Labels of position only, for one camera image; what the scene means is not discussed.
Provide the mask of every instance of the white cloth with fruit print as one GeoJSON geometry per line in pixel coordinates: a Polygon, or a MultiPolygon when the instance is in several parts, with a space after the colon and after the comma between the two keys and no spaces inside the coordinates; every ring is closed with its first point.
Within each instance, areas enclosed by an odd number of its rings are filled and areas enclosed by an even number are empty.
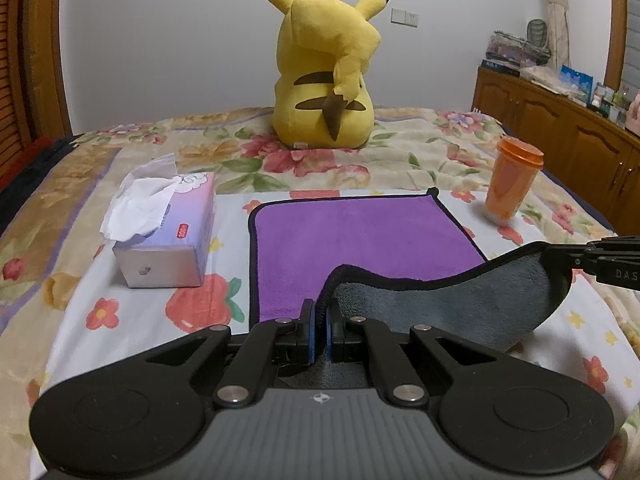
{"type": "MultiPolygon", "coordinates": [[[[343,190],[341,196],[407,194],[406,190],[343,190]]],[[[292,192],[301,198],[305,192],[292,192]]],[[[511,228],[496,228],[481,213],[484,192],[440,192],[440,201],[489,258],[543,240],[517,215],[511,228]]],[[[248,330],[248,214],[260,203],[288,200],[289,193],[217,195],[207,279],[200,288],[130,289],[106,247],[68,304],[47,363],[43,391],[72,376],[179,338],[210,324],[248,330]]],[[[558,310],[518,345],[513,355],[590,384],[603,393],[620,427],[640,399],[640,362],[590,277],[575,283],[558,310]]],[[[37,453],[31,477],[44,471],[37,453]]]]}

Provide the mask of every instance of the wooden louvered door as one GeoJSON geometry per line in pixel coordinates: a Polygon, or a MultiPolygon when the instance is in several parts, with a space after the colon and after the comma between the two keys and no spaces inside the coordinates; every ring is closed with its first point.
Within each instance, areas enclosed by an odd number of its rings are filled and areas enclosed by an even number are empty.
{"type": "Polygon", "coordinates": [[[21,75],[20,0],[0,0],[0,176],[31,144],[21,75]]]}

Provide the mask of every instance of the yellow plush toy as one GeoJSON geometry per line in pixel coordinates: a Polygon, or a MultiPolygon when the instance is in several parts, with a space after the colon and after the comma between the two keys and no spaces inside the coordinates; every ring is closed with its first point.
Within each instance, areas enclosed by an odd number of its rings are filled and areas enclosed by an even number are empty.
{"type": "Polygon", "coordinates": [[[357,148],[373,129],[362,75],[380,44],[368,23],[389,0],[269,0],[284,20],[278,35],[273,127],[291,148],[357,148]]]}

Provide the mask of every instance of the gray ribbed plate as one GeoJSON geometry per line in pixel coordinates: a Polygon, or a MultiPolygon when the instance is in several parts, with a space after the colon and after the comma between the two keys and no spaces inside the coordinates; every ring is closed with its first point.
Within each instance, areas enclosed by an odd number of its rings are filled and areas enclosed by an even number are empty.
{"type": "MultiPolygon", "coordinates": [[[[47,480],[70,477],[60,473],[47,480]]],[[[423,412],[375,390],[269,389],[226,410],[186,455],[139,480],[515,480],[458,454],[423,412]]],[[[546,477],[537,476],[538,480],[546,477]]],[[[602,480],[591,469],[555,480],[602,480]]]]}

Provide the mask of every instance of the white tissue paper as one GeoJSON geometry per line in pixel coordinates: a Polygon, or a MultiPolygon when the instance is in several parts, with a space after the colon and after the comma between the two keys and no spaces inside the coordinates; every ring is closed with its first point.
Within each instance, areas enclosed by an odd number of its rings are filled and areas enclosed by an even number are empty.
{"type": "Polygon", "coordinates": [[[175,155],[159,156],[131,171],[111,199],[100,232],[109,240],[125,242],[160,227],[180,177],[175,155]]]}

